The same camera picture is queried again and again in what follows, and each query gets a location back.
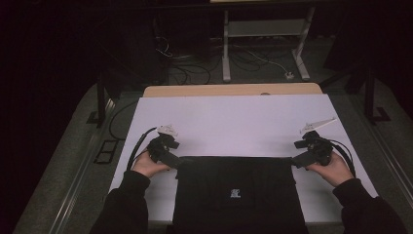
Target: human hand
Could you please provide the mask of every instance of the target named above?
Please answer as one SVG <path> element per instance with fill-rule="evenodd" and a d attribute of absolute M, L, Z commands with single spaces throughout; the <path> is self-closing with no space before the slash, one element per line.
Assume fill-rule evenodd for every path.
<path fill-rule="evenodd" d="M 343 158 L 335 152 L 331 152 L 331 161 L 327 166 L 315 163 L 307 166 L 306 169 L 318 173 L 334 187 L 354 178 Z"/>
<path fill-rule="evenodd" d="M 169 169 L 170 167 L 168 167 L 165 164 L 157 164 L 154 161 L 152 161 L 152 159 L 149 157 L 149 152 L 147 150 L 137 157 L 136 162 L 134 162 L 133 167 L 131 167 L 132 171 L 141 173 L 142 175 L 147 176 L 149 178 L 158 172 L 166 171 Z"/>

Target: black jacket sleeve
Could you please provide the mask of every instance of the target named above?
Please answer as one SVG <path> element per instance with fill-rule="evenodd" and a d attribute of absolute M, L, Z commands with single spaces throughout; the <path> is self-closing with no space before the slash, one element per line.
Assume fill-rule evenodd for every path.
<path fill-rule="evenodd" d="M 126 171 L 119 188 L 107 195 L 90 233 L 147 233 L 148 209 L 144 195 L 149 183 L 145 175 Z"/>
<path fill-rule="evenodd" d="M 382 198 L 372 198 L 361 181 L 349 179 L 333 190 L 343 210 L 345 234 L 407 234 L 400 217 Z"/>

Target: black stand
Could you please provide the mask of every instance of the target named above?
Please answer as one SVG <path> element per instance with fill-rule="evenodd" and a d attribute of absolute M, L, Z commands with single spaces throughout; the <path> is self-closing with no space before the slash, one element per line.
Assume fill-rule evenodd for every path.
<path fill-rule="evenodd" d="M 105 112 L 105 96 L 104 96 L 104 85 L 102 75 L 100 74 L 97 78 L 96 83 L 97 88 L 97 111 L 94 111 L 89 116 L 87 121 L 88 124 L 97 124 L 97 128 L 100 128 L 106 118 Z"/>
<path fill-rule="evenodd" d="M 351 74 L 351 78 L 345 87 L 348 94 L 357 94 L 361 86 L 365 83 L 364 115 L 370 121 L 370 123 L 372 125 L 376 125 L 376 122 L 379 121 L 390 121 L 391 119 L 383 107 L 377 107 L 377 111 L 380 115 L 374 116 L 373 110 L 375 76 L 372 74 L 371 68 L 363 61 L 356 62 L 343 71 L 338 72 L 332 77 L 319 83 L 319 86 L 321 87 L 321 89 L 324 89 L 328 85 L 349 74 Z"/>

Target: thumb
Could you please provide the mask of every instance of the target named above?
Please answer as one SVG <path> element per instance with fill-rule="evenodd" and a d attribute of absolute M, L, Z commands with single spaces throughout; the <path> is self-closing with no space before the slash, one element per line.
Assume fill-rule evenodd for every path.
<path fill-rule="evenodd" d="M 157 169 L 157 172 L 167 171 L 167 170 L 170 170 L 170 166 L 166 164 L 157 164 L 156 169 Z"/>

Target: white surface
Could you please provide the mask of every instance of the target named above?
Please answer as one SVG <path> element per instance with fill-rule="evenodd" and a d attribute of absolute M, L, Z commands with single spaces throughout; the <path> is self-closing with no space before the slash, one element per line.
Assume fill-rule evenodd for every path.
<path fill-rule="evenodd" d="M 306 123 L 338 117 L 327 95 L 236 97 L 143 97 L 111 189 L 118 187 L 134 145 L 147 130 L 172 124 L 179 132 L 177 156 L 293 157 L 300 129 Z M 357 177 L 372 196 L 377 193 L 365 173 L 340 120 L 318 130 L 325 138 L 344 143 L 353 154 Z M 158 134 L 142 143 L 141 151 Z M 332 187 L 319 175 L 292 168 L 306 222 L 339 222 L 341 206 Z M 149 220 L 171 221 L 177 181 L 175 170 L 155 175 L 146 190 Z"/>

